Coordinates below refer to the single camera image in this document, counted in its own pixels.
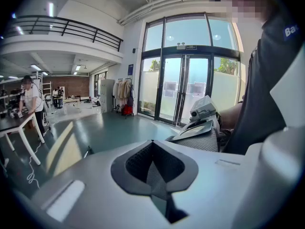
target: door frame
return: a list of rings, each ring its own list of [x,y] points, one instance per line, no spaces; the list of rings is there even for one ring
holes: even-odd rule
[[[178,81],[178,92],[179,89],[181,88],[181,78],[184,75],[184,68],[185,68],[185,57],[183,57],[183,54],[172,54],[172,55],[166,55],[163,56],[161,58],[161,66],[160,66],[160,71],[159,71],[159,82],[158,82],[158,90],[157,90],[157,97],[156,97],[156,112],[155,112],[155,116],[154,119],[155,120],[159,120],[165,123],[168,123],[170,125],[175,125],[174,121],[175,119],[177,119],[177,106],[180,106],[180,101],[181,98],[179,98],[179,93],[177,95],[177,99],[176,99],[176,104],[175,104],[175,111],[174,111],[174,116],[173,116],[173,120],[170,121],[168,119],[164,119],[160,117],[160,109],[161,109],[161,100],[162,100],[162,93],[163,93],[163,84],[164,84],[164,73],[165,73],[165,61],[166,59],[175,59],[175,58],[181,58],[181,62],[180,62],[180,77],[179,77],[179,81]]]
[[[205,93],[204,95],[210,95],[212,93],[212,90],[209,91],[208,89],[208,85],[211,84],[211,82],[213,82],[212,79],[212,72],[214,71],[212,68],[212,57],[210,54],[186,54],[185,55],[186,60],[185,60],[185,73],[184,73],[184,79],[185,81],[183,82],[183,89],[182,89],[182,101],[181,101],[181,105],[179,107],[179,114],[178,114],[178,118],[176,121],[176,125],[178,126],[185,126],[185,123],[181,123],[181,119],[182,119],[182,113],[183,113],[183,108],[184,108],[184,101],[185,101],[185,97],[186,97],[186,90],[187,90],[187,82],[189,79],[189,70],[190,70],[190,60],[191,59],[207,59],[208,60],[208,72],[207,72],[207,79],[206,79],[206,89],[205,89]]]
[[[173,120],[170,121],[168,119],[164,119],[160,117],[160,109],[161,109],[161,101],[162,101],[162,93],[163,93],[163,84],[164,84],[164,73],[165,73],[165,61],[170,58],[181,58],[181,66],[180,66],[180,77],[178,83],[178,93],[176,99],[176,105],[174,110]],[[191,54],[191,53],[181,53],[181,54],[168,54],[164,55],[161,58],[161,66],[159,71],[159,82],[157,89],[157,97],[156,97],[156,112],[154,119],[159,120],[170,125],[179,125],[184,126],[184,123],[181,123],[185,95],[187,90],[187,82],[188,82],[188,73],[190,67],[190,59],[191,58],[201,58],[208,60],[208,72],[207,72],[207,82],[206,82],[206,91],[205,95],[210,95],[212,93],[212,89],[210,89],[211,81],[213,82],[213,67],[212,67],[212,55],[208,53],[203,54]]]

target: red bag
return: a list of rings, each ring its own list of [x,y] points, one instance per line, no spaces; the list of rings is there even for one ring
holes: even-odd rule
[[[122,109],[122,115],[128,115],[132,113],[132,106],[128,106],[127,104]]]

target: black metal railing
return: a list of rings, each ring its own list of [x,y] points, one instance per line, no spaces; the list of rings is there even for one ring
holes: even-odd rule
[[[121,38],[102,29],[79,21],[44,15],[26,15],[13,19],[3,37],[25,34],[70,35],[86,38],[120,50]]]

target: man in white shirt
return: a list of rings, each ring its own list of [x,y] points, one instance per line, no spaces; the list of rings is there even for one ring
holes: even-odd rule
[[[57,98],[58,97],[58,91],[57,91],[56,88],[53,90],[53,94],[52,95],[53,95],[53,98]],[[57,99],[53,100],[53,104],[54,104],[54,107],[57,108]]]
[[[42,110],[43,110],[43,102],[41,99],[41,94],[36,84],[32,83],[32,79],[29,75],[26,75],[22,84],[24,87],[24,95],[20,98],[19,103],[19,111],[23,108],[23,101],[25,102],[25,106],[29,110],[29,114],[35,112],[35,116],[37,119],[37,123],[40,129],[40,132],[43,136],[45,136],[44,127],[42,125]]]

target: ceiling light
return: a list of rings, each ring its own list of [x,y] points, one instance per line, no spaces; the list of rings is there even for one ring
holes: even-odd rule
[[[54,7],[54,4],[53,3],[49,3],[49,16],[50,17],[53,17],[53,7]]]
[[[17,30],[19,31],[19,34],[20,34],[20,35],[23,35],[23,31],[22,31],[22,29],[20,28],[20,26],[17,26],[16,28],[17,28]]]
[[[221,36],[220,36],[220,35],[214,35],[214,36],[213,36],[213,40],[218,41],[218,40],[220,40],[220,39],[221,39]]]
[[[31,64],[30,65],[33,69],[37,70],[37,71],[41,71],[41,68],[39,68],[37,65],[35,64]]]
[[[167,36],[166,39],[167,39],[168,41],[173,41],[175,38],[174,38],[173,36]]]

